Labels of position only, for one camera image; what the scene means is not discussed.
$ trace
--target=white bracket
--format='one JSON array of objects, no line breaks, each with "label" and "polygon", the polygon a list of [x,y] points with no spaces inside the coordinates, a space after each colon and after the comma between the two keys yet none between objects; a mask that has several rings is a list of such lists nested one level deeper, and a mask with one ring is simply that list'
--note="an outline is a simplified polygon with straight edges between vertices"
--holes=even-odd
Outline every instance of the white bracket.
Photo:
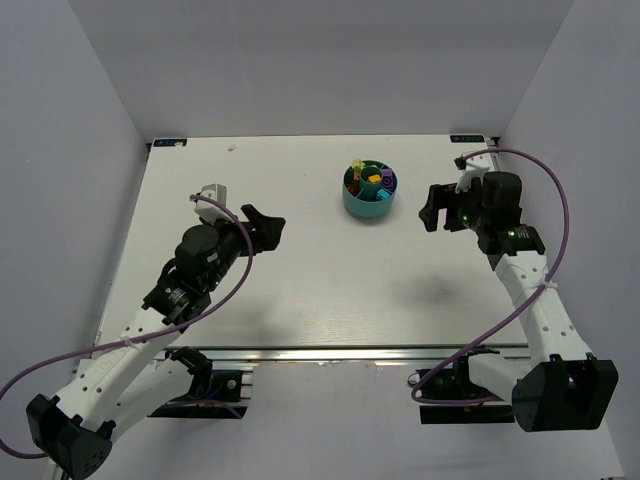
[{"label": "white bracket", "polygon": [[491,157],[488,153],[483,153],[482,155],[471,157],[467,160],[464,173],[456,185],[456,193],[466,192],[469,190],[471,187],[471,179],[476,177],[482,178],[484,174],[491,169],[491,164],[489,163],[490,160]]},{"label": "white bracket", "polygon": [[[225,207],[227,206],[227,187],[224,185],[220,185],[218,183],[214,183],[212,185],[205,185],[202,187],[202,192],[200,192],[200,196],[210,198],[211,200],[215,200],[218,203],[221,203]],[[220,210],[215,205],[211,203],[197,201],[196,200],[196,208],[195,212],[198,216],[205,221],[213,224],[216,220],[228,220],[229,217],[226,213]]]}]

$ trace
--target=cable clip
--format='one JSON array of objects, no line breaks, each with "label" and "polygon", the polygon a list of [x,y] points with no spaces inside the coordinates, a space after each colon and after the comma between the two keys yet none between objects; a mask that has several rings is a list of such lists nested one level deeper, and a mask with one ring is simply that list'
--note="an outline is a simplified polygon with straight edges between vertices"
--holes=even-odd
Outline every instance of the cable clip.
[{"label": "cable clip", "polygon": [[544,285],[544,288],[552,288],[554,290],[558,289],[557,283],[551,281],[548,282],[544,278],[542,278],[542,280],[540,280],[535,286],[539,287],[540,285]]},{"label": "cable clip", "polygon": [[140,346],[138,344],[131,341],[131,337],[129,335],[118,335],[118,338],[124,342],[125,347],[131,347],[138,352],[142,352]]}]

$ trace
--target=white wall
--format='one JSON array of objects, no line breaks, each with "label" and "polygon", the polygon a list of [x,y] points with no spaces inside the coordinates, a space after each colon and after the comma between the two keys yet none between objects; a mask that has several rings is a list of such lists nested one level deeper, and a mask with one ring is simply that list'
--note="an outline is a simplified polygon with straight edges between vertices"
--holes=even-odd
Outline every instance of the white wall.
[{"label": "white wall", "polygon": [[500,134],[572,0],[70,0],[143,138]]},{"label": "white wall", "polygon": [[[88,346],[130,218],[144,144],[64,0],[0,2],[0,383]],[[28,377],[0,405],[0,434],[34,452],[24,409],[71,364]],[[0,453],[0,477],[42,461]]]},{"label": "white wall", "polygon": [[[640,3],[578,0],[511,120],[503,144],[537,154],[567,189],[571,241],[561,295],[585,340],[620,373],[607,421],[627,478],[640,478]],[[559,200],[523,172],[526,217],[557,251]]]}]

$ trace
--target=white table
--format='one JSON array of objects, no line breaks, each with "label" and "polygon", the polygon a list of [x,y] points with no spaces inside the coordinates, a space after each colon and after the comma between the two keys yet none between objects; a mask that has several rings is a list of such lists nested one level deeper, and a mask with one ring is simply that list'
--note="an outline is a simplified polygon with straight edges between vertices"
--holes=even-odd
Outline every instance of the white table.
[{"label": "white table", "polygon": [[[190,138],[153,147],[99,341],[114,340],[153,288],[183,232],[198,223],[189,195],[228,187],[228,206],[252,203],[286,219],[275,252],[259,255],[236,298],[174,345],[308,347],[462,345],[512,311],[470,231],[427,234],[418,219],[433,183],[457,181],[453,159],[484,144],[448,135]],[[392,210],[362,222],[342,205],[356,158],[394,168]],[[233,266],[213,300],[240,277]],[[523,344],[517,322],[490,343]]]}]

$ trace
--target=small white object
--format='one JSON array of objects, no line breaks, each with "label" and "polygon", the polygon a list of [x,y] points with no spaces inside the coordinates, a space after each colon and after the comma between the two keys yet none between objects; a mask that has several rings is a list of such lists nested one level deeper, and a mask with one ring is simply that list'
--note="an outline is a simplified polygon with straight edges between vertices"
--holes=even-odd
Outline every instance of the small white object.
[{"label": "small white object", "polygon": [[240,398],[251,398],[253,395],[253,387],[250,385],[244,385],[240,388]]},{"label": "small white object", "polygon": [[[205,185],[200,192],[201,197],[207,197],[216,202],[227,206],[227,187],[214,183],[212,185]],[[198,216],[204,219],[206,222],[215,223],[216,220],[228,219],[227,214],[220,210],[215,205],[201,200],[196,200],[195,212]]]},{"label": "small white object", "polygon": [[[473,152],[466,152],[463,155],[469,155],[470,153]],[[484,174],[489,171],[490,166],[488,158],[489,155],[482,154],[471,157],[467,160],[464,173],[456,185],[456,193],[466,192],[471,187],[471,179],[476,177],[482,178]]]}]

